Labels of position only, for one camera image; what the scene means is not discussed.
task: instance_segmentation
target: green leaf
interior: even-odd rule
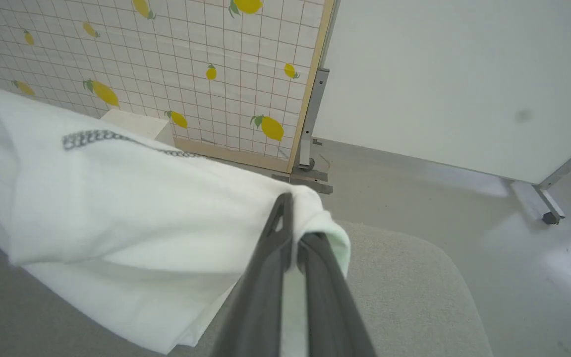
[[[85,86],[87,87],[88,91],[93,92],[94,91],[94,84],[91,83],[91,79],[88,79],[87,81],[83,81],[83,83],[85,84]]]
[[[233,13],[240,14],[239,9],[237,8],[237,5],[235,4],[234,0],[230,0],[230,6],[228,7],[228,11],[230,13],[230,17],[235,17],[233,16]]]
[[[261,125],[261,122],[263,122],[263,115],[255,115],[252,117],[252,119],[250,119],[250,122],[252,122],[254,120],[254,125],[259,128],[259,126]]]

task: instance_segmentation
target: lemon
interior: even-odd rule
[[[208,64],[208,70],[206,70],[206,77],[210,81],[213,81],[213,79],[215,79],[215,77],[217,77],[217,70],[215,69],[215,66],[213,66],[210,63]]]
[[[240,11],[243,13],[256,13],[262,6],[263,4],[260,0],[230,0],[228,11],[232,17],[235,17],[233,13],[240,14]]]
[[[14,84],[16,88],[19,88],[19,90],[21,90],[23,94],[34,95],[34,90],[32,90],[32,88],[30,88],[28,84],[25,84],[20,81],[12,81],[12,84]]]
[[[149,5],[147,5],[145,0],[133,0],[133,7],[135,7],[136,11],[144,18],[147,18],[147,20],[153,20],[156,18],[156,14],[149,9]]]
[[[109,104],[110,106],[119,106],[118,97],[116,97],[114,91],[103,83],[88,79],[87,81],[83,81],[83,85],[85,88],[87,88],[87,90],[96,93],[98,98],[104,100],[105,103]]]
[[[28,32],[28,30],[23,30],[23,33],[25,34],[23,35],[25,37],[25,42],[27,42],[30,46],[34,45],[34,39],[32,38],[30,32]]]
[[[181,115],[180,113],[176,113],[174,111],[166,111],[165,115],[168,116],[169,119],[173,120],[173,122],[175,122],[178,126],[181,126],[182,128],[186,128],[188,126],[186,119],[184,119],[184,116]]]
[[[284,71],[285,74],[292,79],[299,78],[299,72],[295,71],[294,66],[290,63],[285,64]]]
[[[99,38],[100,34],[98,33],[98,31],[96,31],[93,27],[91,27],[91,25],[89,25],[89,22],[83,22],[83,29],[85,30],[85,32],[87,32],[89,34],[89,36],[93,37],[93,38]]]
[[[253,120],[257,128],[259,128],[261,125],[261,130],[263,133],[272,140],[281,141],[281,139],[284,137],[284,127],[271,117],[255,115],[250,119],[250,122]]]

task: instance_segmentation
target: white towel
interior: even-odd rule
[[[197,343],[288,191],[295,238],[325,232],[346,272],[347,235],[307,187],[0,90],[0,247],[150,350]]]

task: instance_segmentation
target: white panel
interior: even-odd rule
[[[96,118],[171,120],[174,136],[287,161],[284,112],[301,111],[289,86],[310,72],[317,2],[0,0],[0,88]],[[240,144],[242,126],[260,145]]]
[[[571,157],[571,1],[342,1],[315,136],[539,183]]]

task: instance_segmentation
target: metal stand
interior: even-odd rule
[[[537,191],[543,202],[548,206],[550,212],[543,215],[542,220],[546,224],[559,224],[561,219],[565,218],[565,215],[561,208],[558,206],[557,202],[553,200],[550,196],[548,189],[557,183],[563,176],[566,176],[571,171],[571,158],[563,164],[559,169],[553,172],[548,178],[543,180],[538,185],[532,185]]]
[[[310,94],[310,103],[308,111],[305,114],[305,122],[303,123],[303,132],[301,132],[301,140],[299,141],[299,168],[303,171],[314,169],[314,159],[310,158],[310,145],[312,144],[312,131],[317,121],[317,114],[323,99],[323,92],[329,77],[329,70],[326,68],[318,68]]]

